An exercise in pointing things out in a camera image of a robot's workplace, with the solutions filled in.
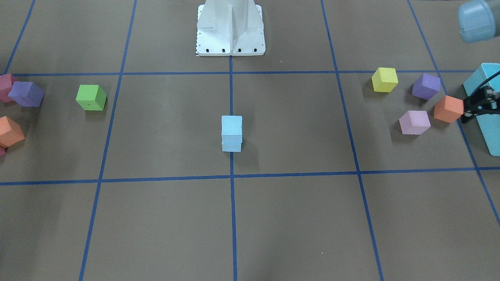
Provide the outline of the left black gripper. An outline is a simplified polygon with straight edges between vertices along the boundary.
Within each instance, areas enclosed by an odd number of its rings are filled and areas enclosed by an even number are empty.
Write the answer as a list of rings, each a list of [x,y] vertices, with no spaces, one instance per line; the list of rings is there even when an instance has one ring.
[[[499,101],[499,92],[492,87],[477,89],[463,100],[464,113],[461,116],[461,123],[468,123],[484,114],[500,114]]]

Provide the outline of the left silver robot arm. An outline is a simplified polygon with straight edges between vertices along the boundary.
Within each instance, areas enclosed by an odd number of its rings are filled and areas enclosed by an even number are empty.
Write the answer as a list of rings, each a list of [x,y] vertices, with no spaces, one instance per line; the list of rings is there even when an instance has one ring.
[[[465,43],[487,41],[499,37],[499,1],[471,0],[459,7],[458,20],[461,38]],[[484,114],[499,114],[499,88],[490,85],[499,77],[499,71],[480,82],[464,99],[461,123]]]

